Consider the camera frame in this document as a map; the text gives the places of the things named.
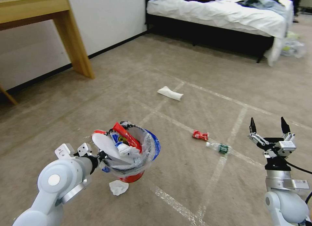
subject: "white tissue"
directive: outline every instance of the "white tissue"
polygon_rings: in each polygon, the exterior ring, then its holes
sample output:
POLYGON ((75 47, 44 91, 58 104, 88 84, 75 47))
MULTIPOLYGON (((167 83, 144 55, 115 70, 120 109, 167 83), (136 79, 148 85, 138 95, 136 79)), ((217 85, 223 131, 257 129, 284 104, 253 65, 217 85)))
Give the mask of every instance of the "white tissue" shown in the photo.
POLYGON ((115 180, 113 182, 110 182, 110 190, 113 193, 113 195, 119 196, 127 191, 129 188, 129 184, 122 182, 120 180, 115 180))
POLYGON ((140 150, 135 147, 128 146, 127 144, 121 143, 117 146, 117 149, 121 157, 127 156, 128 154, 132 158, 140 157, 140 150))
POLYGON ((162 94, 164 96, 167 96, 169 98, 172 98, 172 99, 175 99, 175 100, 178 100, 178 101, 181 100, 181 97, 183 95, 183 94, 179 94, 177 92, 173 92, 167 86, 164 86, 163 88, 159 89, 157 91, 157 93, 160 93, 160 94, 162 94))

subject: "blue plastic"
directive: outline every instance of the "blue plastic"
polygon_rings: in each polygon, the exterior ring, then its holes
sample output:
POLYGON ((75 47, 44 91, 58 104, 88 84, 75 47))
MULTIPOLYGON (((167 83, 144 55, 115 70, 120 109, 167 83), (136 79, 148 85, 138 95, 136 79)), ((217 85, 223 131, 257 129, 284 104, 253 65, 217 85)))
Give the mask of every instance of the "blue plastic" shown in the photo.
POLYGON ((153 160, 154 160, 154 159, 156 159, 156 157, 160 153, 160 149, 161 149, 160 142, 159 142, 158 138, 153 133, 151 133, 147 129, 145 129, 145 130, 152 136, 152 138, 154 139, 154 142, 155 142, 155 156, 153 158, 153 160))

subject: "red snack wrapper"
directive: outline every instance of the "red snack wrapper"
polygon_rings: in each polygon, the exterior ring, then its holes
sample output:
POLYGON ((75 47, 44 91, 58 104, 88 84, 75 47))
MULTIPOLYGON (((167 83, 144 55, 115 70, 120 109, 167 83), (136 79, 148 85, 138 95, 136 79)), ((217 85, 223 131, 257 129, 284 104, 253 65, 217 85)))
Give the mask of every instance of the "red snack wrapper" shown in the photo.
POLYGON ((128 140, 129 146, 135 147, 142 153, 142 146, 127 130, 125 130, 119 123, 116 123, 113 130, 118 132, 121 136, 128 140))
POLYGON ((207 141, 209 138, 209 133, 201 133, 198 130, 194 130, 193 138, 203 139, 203 140, 207 141))

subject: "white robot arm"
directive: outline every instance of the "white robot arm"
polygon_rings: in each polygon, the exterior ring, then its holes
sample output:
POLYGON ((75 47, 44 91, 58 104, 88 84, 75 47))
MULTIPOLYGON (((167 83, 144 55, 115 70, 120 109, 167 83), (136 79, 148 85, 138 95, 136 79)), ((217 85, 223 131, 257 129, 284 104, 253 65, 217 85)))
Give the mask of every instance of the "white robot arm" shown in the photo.
POLYGON ((312 226, 307 204, 294 190, 309 189, 307 180, 294 180, 286 158, 295 151, 295 134, 290 133, 289 125, 281 118, 283 136, 281 138, 263 138, 256 132, 253 118, 248 137, 261 149, 267 159, 265 194, 266 207, 271 214, 274 226, 293 226, 300 224, 312 226))
POLYGON ((34 203, 13 226, 59 226, 63 204, 86 188, 90 174, 100 163, 100 156, 94 157, 87 143, 75 154, 70 144, 62 144, 55 154, 59 159, 48 164, 39 175, 39 193, 34 203))

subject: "white wall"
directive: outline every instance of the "white wall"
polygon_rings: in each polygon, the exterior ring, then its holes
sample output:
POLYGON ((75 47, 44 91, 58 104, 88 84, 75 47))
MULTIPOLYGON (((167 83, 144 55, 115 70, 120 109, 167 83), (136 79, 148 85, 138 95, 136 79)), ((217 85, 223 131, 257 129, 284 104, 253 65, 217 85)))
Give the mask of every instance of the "white wall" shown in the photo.
MULTIPOLYGON (((145 0, 70 0, 87 54, 146 30, 145 0)), ((52 21, 0 31, 0 85, 5 89, 68 64, 52 21)))

